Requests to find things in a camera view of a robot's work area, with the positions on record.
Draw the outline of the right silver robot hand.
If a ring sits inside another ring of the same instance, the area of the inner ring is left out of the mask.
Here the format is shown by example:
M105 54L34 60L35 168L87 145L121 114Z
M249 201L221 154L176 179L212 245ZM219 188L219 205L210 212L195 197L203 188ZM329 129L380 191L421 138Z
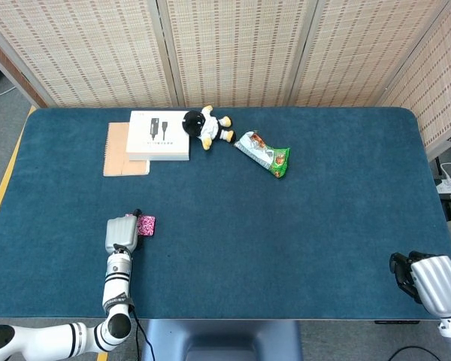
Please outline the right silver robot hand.
M392 253L389 269L400 290L421 304L431 315L451 318L451 259L411 251L407 256Z

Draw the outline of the pink patterned block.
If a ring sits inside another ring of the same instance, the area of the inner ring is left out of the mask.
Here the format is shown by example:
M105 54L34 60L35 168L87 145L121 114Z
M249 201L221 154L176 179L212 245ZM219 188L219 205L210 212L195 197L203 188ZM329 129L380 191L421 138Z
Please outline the pink patterned block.
M127 217L136 217L137 218L137 230L139 236L149 237L153 236L155 232L156 218L154 216L149 215L133 215L127 214Z

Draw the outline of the white side table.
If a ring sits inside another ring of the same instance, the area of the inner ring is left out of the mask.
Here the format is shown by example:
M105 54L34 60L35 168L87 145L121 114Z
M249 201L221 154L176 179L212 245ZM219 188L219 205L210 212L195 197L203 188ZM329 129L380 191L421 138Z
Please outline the white side table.
M429 162L439 157L446 150L451 148L451 133L440 136L436 141L425 147L426 156Z

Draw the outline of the woven folding screen panel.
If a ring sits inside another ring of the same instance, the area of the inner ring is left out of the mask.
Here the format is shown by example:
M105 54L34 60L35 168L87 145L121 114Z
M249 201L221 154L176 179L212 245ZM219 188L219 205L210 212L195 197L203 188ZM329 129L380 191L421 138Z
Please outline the woven folding screen panel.
M289 104L378 103L449 0L313 0Z
M412 111L424 148L451 133L451 0L446 0L377 104Z
M317 0L156 0L180 105L286 105Z
M0 48L0 71L36 108L47 108L48 104L31 85L26 76Z
M156 0L0 0L0 48L48 108L182 106Z

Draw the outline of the green silver snack bag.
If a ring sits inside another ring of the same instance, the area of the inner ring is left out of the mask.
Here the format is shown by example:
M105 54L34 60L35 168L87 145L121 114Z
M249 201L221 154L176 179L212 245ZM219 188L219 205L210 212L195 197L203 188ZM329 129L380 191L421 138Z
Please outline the green silver snack bag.
M256 131L248 131L234 146L249 158L267 169L276 178L281 178L288 168L290 148L274 148L265 143Z

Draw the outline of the black white plush toy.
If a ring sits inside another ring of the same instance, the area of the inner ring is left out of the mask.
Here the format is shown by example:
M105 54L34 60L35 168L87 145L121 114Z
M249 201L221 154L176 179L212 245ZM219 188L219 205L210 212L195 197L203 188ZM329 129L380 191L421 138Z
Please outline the black white plush toy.
M236 139L235 131L231 129L232 119L229 116L216 118L212 111L213 106L207 105L200 111L188 111L183 116L183 130L190 137L198 138L204 150L209 150L216 139L228 143Z

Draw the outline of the kraft spiral notebook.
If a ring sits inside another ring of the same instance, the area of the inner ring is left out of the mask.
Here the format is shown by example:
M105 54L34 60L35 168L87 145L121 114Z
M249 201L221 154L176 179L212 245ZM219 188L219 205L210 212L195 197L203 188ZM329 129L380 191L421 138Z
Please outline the kraft spiral notebook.
M148 161L131 161L126 153L128 123L108 123L104 149L103 175L105 177L148 175Z

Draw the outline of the blue grey table pedestal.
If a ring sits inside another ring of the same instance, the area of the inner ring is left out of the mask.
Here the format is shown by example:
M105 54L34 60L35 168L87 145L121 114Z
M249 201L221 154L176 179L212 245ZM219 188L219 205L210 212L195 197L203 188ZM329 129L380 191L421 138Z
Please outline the blue grey table pedestal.
M303 361L296 320L150 320L141 361Z

